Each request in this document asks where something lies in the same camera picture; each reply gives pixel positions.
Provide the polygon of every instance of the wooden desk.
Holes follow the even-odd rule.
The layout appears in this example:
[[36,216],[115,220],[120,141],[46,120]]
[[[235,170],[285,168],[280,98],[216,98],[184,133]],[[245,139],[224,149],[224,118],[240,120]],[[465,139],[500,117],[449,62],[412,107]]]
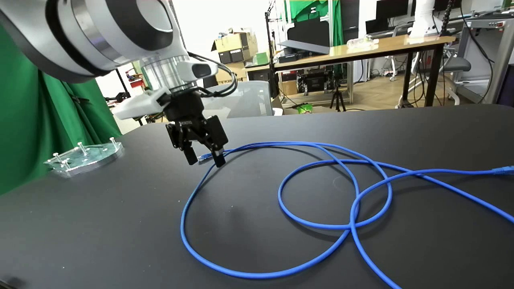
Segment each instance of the wooden desk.
[[364,51],[348,51],[348,45],[340,45],[340,46],[332,46],[329,54],[321,54],[321,56],[311,56],[311,57],[303,57],[298,61],[290,61],[290,62],[277,62],[274,65],[258,65],[247,69],[248,72],[261,70],[261,69],[271,69],[271,70],[293,70],[293,69],[301,69],[301,67],[309,67],[309,65],[322,65],[322,64],[338,64],[338,62],[348,62],[354,59],[366,59],[366,57],[380,57],[380,56],[388,56],[388,54],[399,54],[406,53],[406,70],[404,70],[404,83],[402,83],[402,101],[407,99],[407,85],[409,85],[409,77],[411,77],[411,62],[412,62],[412,53],[415,51],[427,51],[433,49],[433,57],[431,57],[431,69],[430,69],[430,77],[428,77],[428,88],[427,88],[427,96],[425,96],[425,106],[431,106],[433,102],[433,94],[436,88],[436,75],[438,75],[438,67],[443,54],[443,46],[446,43],[451,43],[454,37],[425,37],[419,41],[409,41],[407,35],[399,35],[399,37],[390,37],[390,38],[380,38],[378,46],[375,49],[364,49]]

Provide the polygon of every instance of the robotic arm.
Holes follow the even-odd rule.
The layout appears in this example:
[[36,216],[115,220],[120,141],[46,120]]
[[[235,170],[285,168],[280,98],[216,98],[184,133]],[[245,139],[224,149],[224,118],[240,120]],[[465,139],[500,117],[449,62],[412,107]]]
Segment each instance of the robotic arm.
[[200,96],[208,91],[195,86],[215,67],[186,51],[171,0],[0,0],[0,8],[15,45],[56,78],[84,81],[141,61],[154,91],[121,102],[113,114],[163,110],[171,142],[189,163],[197,160],[190,141],[205,144],[216,165],[224,163],[226,134],[218,117],[203,118]]

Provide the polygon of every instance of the desk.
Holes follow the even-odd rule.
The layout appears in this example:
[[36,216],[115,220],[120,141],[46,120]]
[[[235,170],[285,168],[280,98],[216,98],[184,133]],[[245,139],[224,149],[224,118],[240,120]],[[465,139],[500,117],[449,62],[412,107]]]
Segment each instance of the desk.
[[[260,139],[338,142],[378,160],[489,168],[514,163],[514,110],[460,106],[250,117],[226,120],[229,146]],[[123,136],[125,157],[73,179],[46,176],[0,195],[0,277],[22,289],[285,289],[385,287],[345,242],[314,269],[280,281],[219,276],[182,248],[182,202],[205,167],[189,167],[163,125]],[[190,210],[194,247],[239,269],[277,269],[324,250],[333,237],[293,226],[276,205],[284,173],[311,157],[258,151],[224,167]],[[375,179],[359,170],[361,186]],[[443,178],[514,213],[514,181]],[[419,179],[394,184],[393,210],[361,231],[367,253],[402,287],[514,287],[514,229],[483,208]],[[345,221],[353,194],[332,168],[298,175],[290,208],[316,221]],[[382,203],[370,195],[361,210]]]
[[[293,69],[301,69],[309,65],[338,64],[338,62],[348,62],[354,59],[367,59],[367,57],[380,57],[380,56],[406,53],[407,59],[406,59],[404,83],[402,83],[402,99],[406,99],[409,77],[411,77],[412,53],[433,49],[433,57],[430,65],[431,69],[428,73],[428,88],[425,96],[425,106],[431,106],[443,46],[446,43],[451,43],[452,40],[454,37],[425,37],[417,43],[409,43],[407,35],[398,35],[398,37],[380,38],[378,48],[366,49],[366,51],[348,51],[348,45],[340,45],[340,46],[332,46],[329,54],[303,57],[292,62],[277,62],[274,64],[272,70],[293,70]],[[269,69],[269,67],[260,65],[247,70],[252,72],[256,69]]]

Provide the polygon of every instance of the blue cable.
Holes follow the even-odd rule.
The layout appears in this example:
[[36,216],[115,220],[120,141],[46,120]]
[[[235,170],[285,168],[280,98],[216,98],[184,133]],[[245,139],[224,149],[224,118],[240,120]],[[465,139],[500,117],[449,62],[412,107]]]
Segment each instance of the blue cable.
[[[197,183],[197,186],[194,187],[194,191],[190,192],[187,202],[182,207],[181,212],[181,220],[179,220],[179,237],[182,240],[182,245],[186,247],[186,250],[202,264],[205,264],[210,269],[215,269],[221,274],[227,274],[232,277],[242,277],[242,279],[277,279],[277,277],[285,277],[285,276],[292,276],[296,274],[300,271],[305,271],[317,263],[321,263],[324,258],[327,258],[330,253],[333,253],[346,239],[348,234],[351,234],[356,248],[359,252],[359,255],[362,256],[362,260],[366,261],[366,264],[390,287],[399,287],[396,282],[393,282],[380,268],[377,268],[377,264],[370,260],[370,256],[366,253],[359,237],[358,237],[358,228],[370,224],[374,221],[377,221],[380,216],[383,216],[391,203],[391,183],[402,179],[402,178],[409,178],[409,176],[415,176],[415,178],[422,178],[425,181],[430,181],[436,186],[441,186],[464,199],[468,199],[491,212],[494,212],[496,215],[505,218],[507,221],[514,223],[514,215],[509,215],[507,212],[459,189],[454,187],[444,181],[439,181],[436,178],[431,178],[428,175],[467,175],[467,176],[488,176],[488,175],[512,175],[514,167],[499,167],[499,168],[492,168],[492,170],[447,170],[447,168],[427,168],[427,170],[407,170],[404,167],[398,167],[398,165],[391,165],[391,163],[385,163],[385,162],[375,162],[372,159],[369,159],[364,154],[359,154],[356,151],[337,146],[337,144],[329,144],[329,142],[311,142],[311,141],[263,141],[263,142],[250,142],[245,146],[239,146],[234,149],[227,149],[224,152],[224,155],[234,154],[234,152],[242,152],[242,151],[253,151],[253,149],[263,149],[263,147],[292,147],[292,146],[300,146],[300,147],[314,147],[317,151],[321,151],[322,154],[325,154],[329,157],[329,160],[316,160],[316,162],[309,162],[305,163],[295,170],[292,170],[279,184],[277,187],[277,205],[279,208],[284,212],[285,216],[288,216],[290,220],[296,221],[301,226],[306,228],[314,228],[314,229],[327,229],[327,231],[340,231],[340,236],[335,239],[335,242],[332,245],[329,245],[324,252],[321,252],[319,255],[313,256],[311,260],[306,260],[305,263],[300,263],[296,266],[287,268],[287,269],[279,269],[279,271],[268,271],[268,273],[250,273],[250,271],[237,271],[237,269],[231,269],[231,268],[224,268],[219,266],[210,260],[207,260],[205,256],[202,256],[200,253],[197,253],[194,250],[194,247],[189,244],[187,236],[186,236],[186,218],[187,218],[187,210],[190,207],[190,203],[194,202],[194,197],[197,195],[197,192],[200,191],[200,187],[205,184],[205,179],[208,178],[208,175],[211,173],[211,170],[215,168],[215,165],[211,165],[205,175],[200,178],[200,181]],[[358,157],[358,159],[340,159],[335,157],[332,152],[337,154],[343,154],[343,155],[351,155],[351,157]],[[200,162],[210,160],[210,155],[202,155]],[[349,221],[345,224],[327,224],[327,223],[314,223],[314,221],[308,221],[303,220],[296,215],[293,215],[284,203],[282,199],[282,191],[285,187],[285,184],[300,171],[314,168],[314,167],[322,167],[322,165],[338,165],[349,178],[353,189],[354,189],[354,200],[351,203],[349,208]],[[370,184],[369,187],[366,187],[364,191],[359,191],[358,181],[354,178],[354,175],[351,173],[351,170],[346,165],[370,165],[374,167],[378,175],[382,176],[380,181]],[[388,170],[394,170],[398,171],[398,175],[393,176],[386,176],[386,173],[383,171],[383,168]],[[383,202],[383,207],[372,216],[369,216],[367,220],[362,221],[356,221],[358,218],[358,208],[359,208],[359,202],[362,200],[362,197],[366,197],[367,194],[370,194],[374,189],[377,189],[378,186],[386,186],[386,199]]]

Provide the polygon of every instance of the black tabletop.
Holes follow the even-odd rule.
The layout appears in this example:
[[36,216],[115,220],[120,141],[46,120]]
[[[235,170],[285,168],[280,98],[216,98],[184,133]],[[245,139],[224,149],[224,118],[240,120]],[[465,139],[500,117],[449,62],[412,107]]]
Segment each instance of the black tabletop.
[[[401,109],[358,114],[226,120],[229,146],[264,139],[338,142],[411,168],[489,168],[514,163],[514,110],[499,106]],[[186,165],[162,125],[123,136],[125,157],[101,170],[46,176],[0,195],[0,279],[23,289],[166,287],[385,287],[351,240],[329,260],[279,281],[221,276],[189,256],[179,240],[181,207],[205,170]],[[280,178],[311,155],[264,149],[243,154],[202,189],[190,208],[190,244],[235,269],[280,269],[335,239],[292,224],[277,208]],[[377,179],[356,168],[361,186]],[[443,179],[514,213],[514,179]],[[514,287],[514,226],[444,189],[396,183],[391,210],[362,228],[372,260],[402,287]],[[285,189],[295,213],[345,223],[353,194],[337,170],[298,175]],[[383,202],[367,197],[362,215]]]

